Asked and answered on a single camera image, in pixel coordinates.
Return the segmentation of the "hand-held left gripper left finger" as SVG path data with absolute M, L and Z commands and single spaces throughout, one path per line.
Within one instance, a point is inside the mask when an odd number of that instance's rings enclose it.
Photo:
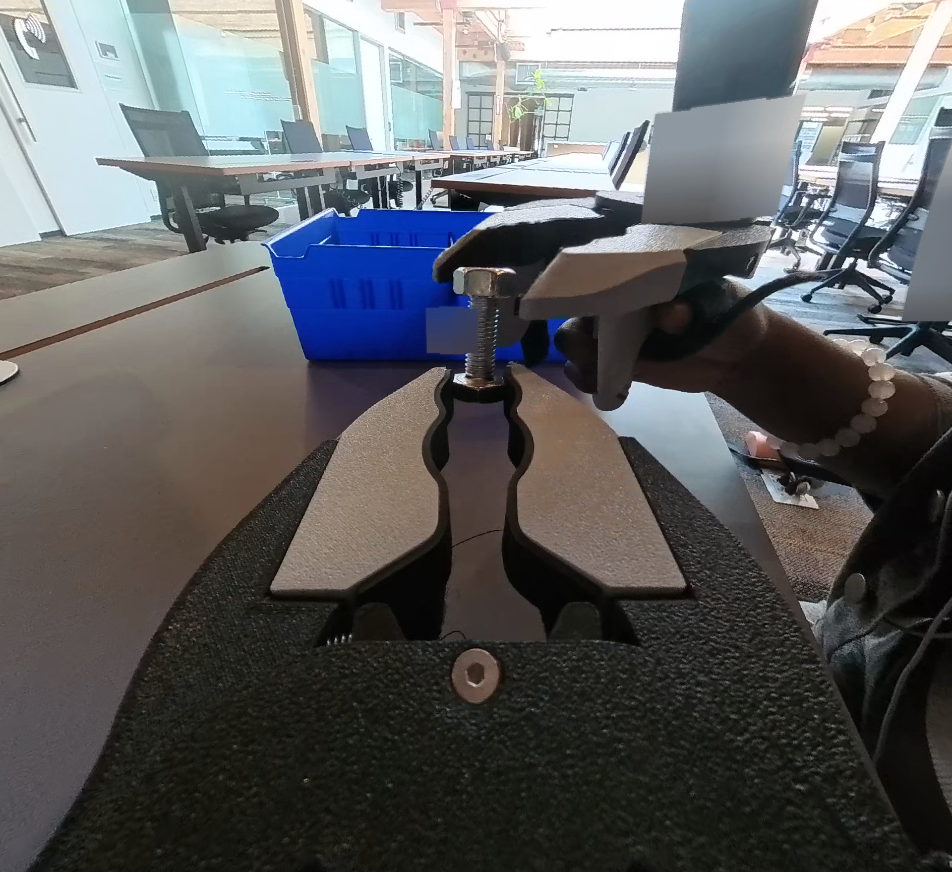
M 448 526 L 452 372 L 438 366 L 343 432 L 270 584 L 281 599 L 354 599 L 433 550 Z

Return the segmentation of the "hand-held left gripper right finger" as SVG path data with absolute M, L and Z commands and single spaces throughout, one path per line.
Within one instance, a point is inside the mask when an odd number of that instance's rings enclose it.
M 684 595 L 684 575 L 614 430 L 526 366 L 508 365 L 506 380 L 514 539 L 597 597 Z

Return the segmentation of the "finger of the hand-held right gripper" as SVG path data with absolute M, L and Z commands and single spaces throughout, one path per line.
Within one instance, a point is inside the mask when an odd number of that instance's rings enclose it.
M 638 202 L 530 202 L 488 216 L 435 260 L 433 279 L 450 283 L 459 268 L 507 268 L 514 288 L 529 288 L 565 247 L 616 236 L 640 223 Z
M 560 250 L 519 303 L 525 319 L 595 319 L 597 383 L 601 411 L 626 401 L 648 334 L 649 311 L 684 288 L 696 256 L 710 278 L 711 255 L 725 247 L 725 231 L 674 224 L 639 224 L 621 236 Z

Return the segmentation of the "steel hex nut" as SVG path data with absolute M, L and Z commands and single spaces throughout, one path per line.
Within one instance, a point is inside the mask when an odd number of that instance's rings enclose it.
M 460 267 L 453 273 L 453 291 L 470 298 L 507 299 L 517 295 L 517 275 L 505 267 Z

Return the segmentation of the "steel hex bolt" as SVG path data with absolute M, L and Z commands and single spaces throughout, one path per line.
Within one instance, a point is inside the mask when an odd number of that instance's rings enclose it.
M 465 354 L 464 369 L 454 374 L 455 402 L 489 404 L 505 400 L 506 378 L 497 370 L 500 300 L 471 296 L 469 309 L 475 319 L 475 339 Z

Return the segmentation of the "blue plastic bin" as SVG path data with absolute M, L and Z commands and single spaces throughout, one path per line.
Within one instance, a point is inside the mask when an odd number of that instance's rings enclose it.
M 439 254 L 489 213 L 329 209 L 265 241 L 303 354 L 320 362 L 458 360 L 469 300 L 435 283 Z

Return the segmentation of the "person's right hand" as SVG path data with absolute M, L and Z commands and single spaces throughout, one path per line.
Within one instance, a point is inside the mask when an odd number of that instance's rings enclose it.
M 630 379 L 711 392 L 773 436 L 817 444 L 862 412 L 868 369 L 836 342 L 757 303 L 692 355 L 667 362 L 639 355 Z

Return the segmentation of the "wooden office desk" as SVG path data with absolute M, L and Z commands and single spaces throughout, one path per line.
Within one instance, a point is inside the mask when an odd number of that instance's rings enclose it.
M 516 206 L 537 199 L 588 198 L 615 190 L 597 154 L 569 154 L 483 167 L 434 178 L 431 193 L 445 194 L 451 210 Z
M 245 154 L 182 157 L 100 157 L 96 163 L 123 170 L 156 184 L 160 207 L 173 203 L 173 219 L 190 253 L 204 251 L 202 232 L 192 190 L 217 194 L 232 191 L 242 197 L 292 191 L 300 194 L 302 218 L 312 209 L 309 191 L 396 178 L 413 180 L 425 171 L 443 170 L 451 154 L 446 151 L 339 151 L 308 154 Z

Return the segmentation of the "green potted plant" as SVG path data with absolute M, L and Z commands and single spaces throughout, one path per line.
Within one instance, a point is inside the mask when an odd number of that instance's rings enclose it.
M 524 87 L 517 89 L 513 102 L 508 107 L 509 118 L 519 122 L 528 115 L 544 114 L 549 103 L 548 88 L 541 67 L 525 75 Z

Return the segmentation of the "white tag card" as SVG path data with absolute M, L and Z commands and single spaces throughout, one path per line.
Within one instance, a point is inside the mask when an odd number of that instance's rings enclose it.
M 763 471 L 761 478 L 776 503 L 810 510 L 819 508 L 813 495 L 814 485 L 808 478 L 776 471 Z

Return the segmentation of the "person's blue jeans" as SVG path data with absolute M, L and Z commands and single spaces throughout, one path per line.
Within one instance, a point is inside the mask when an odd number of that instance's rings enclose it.
M 813 633 L 864 745 L 871 749 L 887 710 L 897 631 L 864 622 L 843 599 L 817 605 Z

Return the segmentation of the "person's dark jacket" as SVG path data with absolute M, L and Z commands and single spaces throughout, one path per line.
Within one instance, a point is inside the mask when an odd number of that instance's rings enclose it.
M 950 490 L 901 491 L 879 510 L 827 599 L 897 631 L 891 691 L 874 746 L 888 797 L 924 852 L 950 853 Z

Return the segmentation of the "white door with phone sign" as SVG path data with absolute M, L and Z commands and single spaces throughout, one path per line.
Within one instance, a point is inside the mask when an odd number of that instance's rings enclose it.
M 47 0 L 2 0 L 2 198 L 13 206 L 9 244 L 65 233 L 65 198 L 54 186 L 63 107 L 51 95 L 79 83 Z

